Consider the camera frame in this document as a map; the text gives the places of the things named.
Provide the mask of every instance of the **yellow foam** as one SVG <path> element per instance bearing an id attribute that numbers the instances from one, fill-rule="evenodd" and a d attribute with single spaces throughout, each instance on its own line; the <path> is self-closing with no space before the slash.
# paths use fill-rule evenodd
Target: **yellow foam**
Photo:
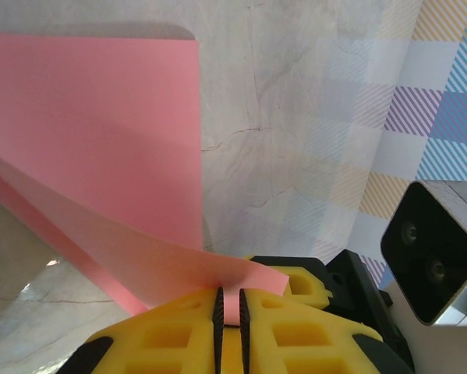
<path id="1" fill-rule="evenodd" d="M 114 343 L 93 374 L 213 374 L 217 289 L 200 291 L 99 331 Z"/>
<path id="2" fill-rule="evenodd" d="M 325 309 L 329 306 L 328 299 L 333 296 L 331 291 L 327 290 L 324 282 L 308 270 L 299 266 L 271 267 L 288 275 L 287 288 L 283 294 L 286 298 L 318 309 Z"/>
<path id="3" fill-rule="evenodd" d="M 379 374 L 352 336 L 368 326 L 261 290 L 246 290 L 251 374 Z"/>

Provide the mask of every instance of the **pink sheet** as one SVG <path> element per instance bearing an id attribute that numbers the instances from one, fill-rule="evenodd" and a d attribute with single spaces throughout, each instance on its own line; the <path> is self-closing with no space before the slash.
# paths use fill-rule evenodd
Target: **pink sheet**
<path id="1" fill-rule="evenodd" d="M 0 35 L 0 200 L 131 312 L 222 285 L 235 323 L 287 279 L 192 250 L 199 98 L 195 41 Z"/>

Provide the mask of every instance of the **purple stripe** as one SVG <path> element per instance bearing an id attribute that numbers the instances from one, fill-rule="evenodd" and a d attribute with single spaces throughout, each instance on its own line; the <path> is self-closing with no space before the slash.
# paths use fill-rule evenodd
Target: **purple stripe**
<path id="1" fill-rule="evenodd" d="M 427 99 L 427 101 L 429 101 L 433 105 L 434 108 L 438 108 L 439 103 L 441 102 L 441 98 L 443 97 L 443 93 L 441 93 L 440 91 L 436 91 L 436 90 L 432 90 L 432 92 L 439 94 L 439 97 L 435 97 L 435 95 L 432 95 L 432 96 L 425 95 L 425 98 Z"/>
<path id="2" fill-rule="evenodd" d="M 425 114 L 426 122 L 431 123 L 433 122 L 434 118 L 436 117 L 437 107 L 432 107 L 431 103 L 426 99 L 426 97 L 433 95 L 432 90 L 412 90 L 412 96 L 415 98 L 415 102 L 419 103 L 419 106 L 423 109 L 421 113 Z"/>
<path id="3" fill-rule="evenodd" d="M 370 113 L 364 117 L 363 119 L 366 119 L 371 122 L 377 122 L 380 121 L 380 125 L 384 124 L 384 121 L 387 117 L 387 109 L 384 109 L 382 112 L 376 112 L 376 111 L 370 111 Z"/>
<path id="4" fill-rule="evenodd" d="M 368 271 L 370 272 L 370 275 L 372 276 L 373 278 L 373 281 L 375 281 L 375 283 L 377 283 L 377 270 L 375 269 L 375 266 L 373 265 L 373 260 L 364 256 L 365 258 L 365 261 L 366 261 L 366 268 L 368 269 Z"/>
<path id="5" fill-rule="evenodd" d="M 403 132 L 398 123 L 397 123 L 397 119 L 395 118 L 394 114 L 393 114 L 393 108 L 390 108 L 389 109 L 389 112 L 387 113 L 387 117 L 386 117 L 386 124 L 385 124 L 385 127 L 384 127 L 386 130 L 392 130 L 392 131 L 399 131 L 399 132 Z"/>
<path id="6" fill-rule="evenodd" d="M 409 134 L 408 129 L 406 127 L 404 127 L 401 118 L 397 114 L 396 107 L 394 105 L 391 105 L 391 108 L 389 109 L 389 114 L 394 119 L 394 123 L 396 124 L 396 129 L 399 132 L 405 132 L 405 133 Z"/>
<path id="7" fill-rule="evenodd" d="M 425 122 L 432 122 L 434 117 L 434 109 L 428 101 L 423 99 L 421 90 L 412 90 L 411 88 L 405 88 L 405 95 L 410 99 L 414 104 L 418 104 L 421 107 L 419 113 L 422 115 L 422 118 Z"/>
<path id="8" fill-rule="evenodd" d="M 405 113 L 405 110 L 403 109 L 403 107 L 401 105 L 400 100 L 396 100 L 394 109 L 398 110 L 397 114 L 398 114 L 399 118 L 401 117 L 402 124 L 404 126 L 408 126 L 408 128 L 410 129 L 410 132 L 408 132 L 408 134 L 415 134 L 416 133 L 415 129 L 413 129 L 412 126 L 409 124 L 409 120 L 406 118 L 406 113 Z"/>
<path id="9" fill-rule="evenodd" d="M 418 109 L 417 106 L 415 105 L 415 98 L 408 97 L 408 94 L 406 92 L 404 92 L 405 96 L 403 96 L 403 93 L 401 93 L 399 91 L 398 91 L 398 94 L 403 99 L 403 101 L 405 102 L 405 105 L 410 105 L 410 112 L 412 113 L 412 115 L 416 119 L 416 122 L 412 121 L 412 126 L 414 126 L 416 128 L 416 131 L 419 133 L 418 135 L 422 135 L 422 134 L 427 135 L 427 133 L 429 132 L 429 129 L 428 129 L 428 127 L 426 129 L 423 126 L 423 124 L 428 122 L 428 120 L 426 120 L 425 117 L 423 116 L 422 110 Z"/>
<path id="10" fill-rule="evenodd" d="M 398 106 L 401 107 L 402 113 L 405 115 L 405 117 L 408 117 L 408 120 L 409 120 L 406 122 L 406 125 L 408 125 L 412 129 L 412 133 L 414 135 L 419 135 L 418 134 L 419 130 L 416 128 L 416 125 L 415 125 L 416 121 L 414 118 L 412 118 L 408 110 L 408 101 L 403 100 L 403 96 L 400 91 L 398 91 L 398 96 L 401 99 L 401 100 L 398 100 Z"/>
<path id="11" fill-rule="evenodd" d="M 366 97 L 366 100 L 360 100 L 359 105 L 357 105 L 358 108 L 371 108 L 373 107 L 373 102 L 377 101 L 378 97 L 384 97 L 383 95 L 380 94 L 380 92 L 376 93 L 372 97 Z"/>
<path id="12" fill-rule="evenodd" d="M 384 265 L 381 261 L 377 261 L 375 260 L 375 263 L 377 265 L 377 269 L 378 269 L 378 278 L 379 278 L 379 282 L 380 282 L 380 277 L 382 277 L 382 274 L 384 273 Z"/>
<path id="13" fill-rule="evenodd" d="M 418 126 L 423 130 L 425 136 L 427 136 L 430 132 L 430 128 L 434 122 L 434 113 L 432 109 L 429 107 L 428 104 L 423 104 L 422 100 L 423 97 L 420 93 L 413 93 L 414 98 L 411 102 L 411 105 L 417 110 L 417 113 L 422 117 L 423 122 L 419 121 Z"/>
<path id="14" fill-rule="evenodd" d="M 374 273 L 375 273 L 375 278 L 378 280 L 379 274 L 380 274 L 380 270 L 379 270 L 378 265 L 376 264 L 377 261 L 374 260 L 374 259 L 370 259 L 370 262 L 372 263 L 373 271 L 374 271 Z"/>
<path id="15" fill-rule="evenodd" d="M 412 92 L 412 95 L 414 95 L 415 97 L 418 98 L 418 101 L 422 101 L 424 103 L 424 107 L 425 108 L 428 108 L 431 114 L 430 118 L 431 119 L 434 119 L 434 117 L 436 116 L 436 111 L 437 111 L 437 107 L 439 106 L 439 102 L 432 102 L 430 100 L 428 100 L 427 98 L 428 97 L 433 97 L 436 93 L 436 91 L 433 91 L 433 90 L 420 90 L 418 88 L 416 89 L 412 89 L 410 87 L 408 87 L 408 91 Z"/>

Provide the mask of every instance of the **black plastic part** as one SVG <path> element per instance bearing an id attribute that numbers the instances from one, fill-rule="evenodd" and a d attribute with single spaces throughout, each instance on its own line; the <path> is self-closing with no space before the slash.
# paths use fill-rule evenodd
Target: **black plastic part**
<path id="1" fill-rule="evenodd" d="M 212 326 L 214 334 L 214 372 L 221 374 L 221 354 L 223 352 L 223 328 L 225 326 L 225 303 L 223 288 L 218 288 L 214 311 L 212 312 Z"/>
<path id="2" fill-rule="evenodd" d="M 414 227 L 414 240 L 405 238 Z M 467 282 L 467 232 L 420 182 L 406 190 L 380 242 L 415 316 L 432 325 Z"/>
<path id="3" fill-rule="evenodd" d="M 380 374 L 413 374 L 406 363 L 385 343 L 362 334 L 352 337 Z"/>
<path id="4" fill-rule="evenodd" d="M 250 313 L 244 290 L 240 290 L 240 337 L 242 340 L 243 374 L 250 371 Z"/>
<path id="5" fill-rule="evenodd" d="M 415 370 L 408 343 L 387 311 L 389 301 L 384 300 L 356 253 L 345 249 L 326 266 L 309 257 L 254 256 L 251 261 L 267 266 L 303 267 L 332 292 L 326 312 L 372 327 L 383 337 L 384 343 Z"/>
<path id="6" fill-rule="evenodd" d="M 327 268 L 344 277 L 355 306 L 356 320 L 375 329 L 384 343 L 415 371 L 408 343 L 395 326 L 382 295 L 359 256 L 345 249 L 330 261 Z"/>
<path id="7" fill-rule="evenodd" d="M 382 296 L 382 300 L 384 300 L 384 304 L 390 308 L 392 307 L 392 298 L 386 291 L 379 290 L 380 296 Z"/>
<path id="8" fill-rule="evenodd" d="M 99 337 L 84 343 L 56 374 L 91 374 L 113 343 L 111 337 Z"/>

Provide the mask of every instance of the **square hole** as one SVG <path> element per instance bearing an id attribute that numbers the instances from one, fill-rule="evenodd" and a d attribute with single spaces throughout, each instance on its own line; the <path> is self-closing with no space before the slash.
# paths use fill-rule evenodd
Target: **square hole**
<path id="1" fill-rule="evenodd" d="M 138 362 L 128 364 L 126 374 L 180 374 L 181 362 Z"/>
<path id="2" fill-rule="evenodd" d="M 286 358 L 285 367 L 288 374 L 352 374 L 343 360 L 336 358 Z"/>
<path id="3" fill-rule="evenodd" d="M 186 323 L 160 323 L 145 333 L 145 348 L 186 348 L 192 327 Z"/>
<path id="4" fill-rule="evenodd" d="M 327 334 L 315 323 L 279 323 L 273 326 L 279 347 L 331 345 Z"/>
<path id="5" fill-rule="evenodd" d="M 313 289 L 310 280 L 300 274 L 290 274 L 288 283 L 293 295 L 311 295 Z"/>

